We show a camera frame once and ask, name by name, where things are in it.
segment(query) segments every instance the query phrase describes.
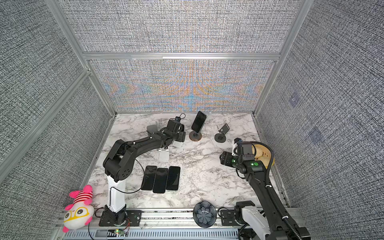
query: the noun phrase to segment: pink ear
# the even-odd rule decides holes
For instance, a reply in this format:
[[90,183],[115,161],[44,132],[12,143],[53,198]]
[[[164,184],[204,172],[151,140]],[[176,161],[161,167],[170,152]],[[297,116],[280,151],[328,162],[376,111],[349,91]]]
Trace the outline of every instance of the pink ear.
[[73,207],[73,204],[70,204],[70,205],[68,205],[68,206],[65,207],[65,210],[68,211],[68,210],[70,210],[72,207]]
[[90,223],[92,221],[92,216],[89,217],[89,219],[84,223],[84,225],[87,225],[88,223]]
[[80,193],[79,190],[70,192],[70,197],[71,197],[71,198],[76,198],[76,196],[77,196],[79,193]]
[[90,193],[90,192],[92,192],[92,186],[91,186],[91,185],[86,185],[86,186],[83,188],[83,192],[84,192],[84,193]]
[[92,203],[92,199],[91,199],[91,198],[89,198],[89,199],[87,199],[87,200],[84,201],[84,204],[85,204],[85,205],[89,205],[89,204],[91,204],[91,203]]

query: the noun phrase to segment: black cable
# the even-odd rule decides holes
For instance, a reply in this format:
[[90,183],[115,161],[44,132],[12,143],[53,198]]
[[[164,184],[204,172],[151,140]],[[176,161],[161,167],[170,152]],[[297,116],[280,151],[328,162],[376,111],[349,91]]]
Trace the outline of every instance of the black cable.
[[181,118],[181,119],[184,119],[186,117],[186,114],[185,113],[182,113],[182,114],[180,114],[180,116],[179,116],[179,118]]
[[101,218],[101,216],[97,216],[96,212],[97,212],[98,210],[100,210],[100,209],[103,209],[103,208],[104,208],[104,207],[99,207],[99,208],[93,213],[93,215],[95,215],[95,217]]
[[241,179],[245,179],[245,177],[241,177],[241,176],[239,175],[239,173],[237,172],[237,168],[236,168],[236,173],[237,173],[237,175],[238,175],[239,178],[241,178]]
[[246,228],[246,226],[248,226],[248,223],[244,224],[244,225],[240,228],[239,233],[238,233],[238,235],[237,235],[237,237],[238,237],[239,240],[241,240],[241,239],[240,239],[240,233]]
[[95,240],[92,236],[91,236],[91,232],[89,231],[89,225],[90,225],[91,223],[88,223],[88,234],[89,234],[89,237],[92,239],[92,240]]
[[[269,172],[271,171],[271,168],[272,168],[272,164],[273,164],[273,150],[266,144],[262,143],[262,142],[251,142],[251,144],[260,144],[260,145],[263,145],[264,147],[266,147],[269,152],[271,153],[271,158],[269,160],[269,164],[268,164],[268,168],[266,169],[266,172],[265,172],[265,185],[271,185],[271,180],[269,178]],[[275,208],[277,209],[277,212],[280,214],[281,217],[285,216],[285,209],[281,209],[280,206],[278,205],[278,202],[277,200],[275,199],[275,196],[273,195],[273,187],[266,187],[266,191],[269,195],[269,197],[271,198],[272,200],[272,203],[273,205],[275,206]],[[296,230],[295,227],[292,226],[291,222],[288,220],[288,218],[284,218],[282,219],[283,222],[285,222],[285,224],[287,225],[287,227],[294,233],[295,237],[299,240],[303,240],[303,238],[300,236],[299,232]]]
[[[97,216],[97,214],[96,214],[96,212],[98,211],[98,210],[100,210],[100,209],[103,209],[104,207],[99,207],[98,209],[96,209],[96,211],[93,213],[93,215],[95,215],[95,217],[98,217],[98,218],[101,218],[101,216],[99,217],[99,216]],[[89,225],[90,225],[91,223],[88,223],[88,234],[89,234],[89,237],[92,239],[92,240],[94,240],[93,239],[93,237],[91,236],[91,232],[89,231]]]
[[255,147],[255,145],[253,144],[253,143],[251,143],[252,144],[252,146],[254,147],[254,149],[255,149],[255,153],[253,154],[253,156],[256,156],[256,147]]
[[[135,160],[136,160],[136,162],[138,162],[138,164],[140,165],[141,169],[143,170],[143,173],[145,174],[144,168],[141,165],[141,163],[137,159],[135,159]],[[145,178],[143,178],[143,183],[141,184],[141,187],[138,190],[134,191],[134,192],[123,192],[123,191],[120,191],[119,189],[117,189],[115,187],[111,187],[109,189],[109,204],[111,204],[111,190],[112,190],[112,188],[116,189],[119,192],[125,193],[125,194],[132,194],[132,193],[140,191],[142,189],[142,187],[144,186],[144,183],[145,183]]]
[[235,211],[230,210],[230,209],[228,209],[228,208],[226,208],[226,207],[220,207],[220,208],[217,210],[217,215],[218,215],[219,217],[221,217],[221,215],[220,215],[220,209],[227,209],[228,211],[235,212]]

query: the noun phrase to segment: black smartphone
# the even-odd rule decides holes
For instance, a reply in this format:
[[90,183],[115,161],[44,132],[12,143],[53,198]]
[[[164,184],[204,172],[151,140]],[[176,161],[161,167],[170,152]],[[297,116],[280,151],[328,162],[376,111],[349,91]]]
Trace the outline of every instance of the black smartphone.
[[153,183],[155,182],[157,166],[146,166],[144,171],[143,182],[144,185],[141,190],[151,191],[153,189]]
[[179,189],[180,167],[169,167],[167,190],[177,191]]
[[156,171],[153,193],[165,193],[168,177],[168,168],[158,168]]
[[199,111],[196,115],[195,121],[193,121],[193,124],[191,127],[192,130],[199,133],[206,119],[207,119],[207,116],[201,111]]

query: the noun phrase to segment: round stand base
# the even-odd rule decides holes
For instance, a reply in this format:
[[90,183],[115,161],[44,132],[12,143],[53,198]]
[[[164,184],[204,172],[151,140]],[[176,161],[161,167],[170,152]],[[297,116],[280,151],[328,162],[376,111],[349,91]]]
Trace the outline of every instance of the round stand base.
[[202,135],[200,132],[197,133],[195,131],[192,131],[189,133],[189,139],[191,139],[194,142],[200,141],[201,138],[202,138]]
[[215,141],[216,142],[220,142],[220,143],[223,143],[227,140],[227,138],[225,137],[224,134],[221,134],[221,133],[218,133],[215,135]]

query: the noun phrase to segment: black phone stand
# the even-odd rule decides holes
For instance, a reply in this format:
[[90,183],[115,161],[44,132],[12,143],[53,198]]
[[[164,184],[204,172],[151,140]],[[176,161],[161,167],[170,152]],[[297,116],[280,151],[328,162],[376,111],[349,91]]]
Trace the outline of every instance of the black phone stand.
[[202,137],[203,136],[201,135],[201,132],[197,133],[195,131],[192,131],[189,133],[189,139],[191,139],[194,142],[200,141]]
[[225,142],[227,140],[227,138],[225,137],[225,134],[228,131],[229,131],[228,124],[224,124],[224,126],[222,126],[222,128],[219,130],[220,133],[215,135],[215,141],[220,143]]

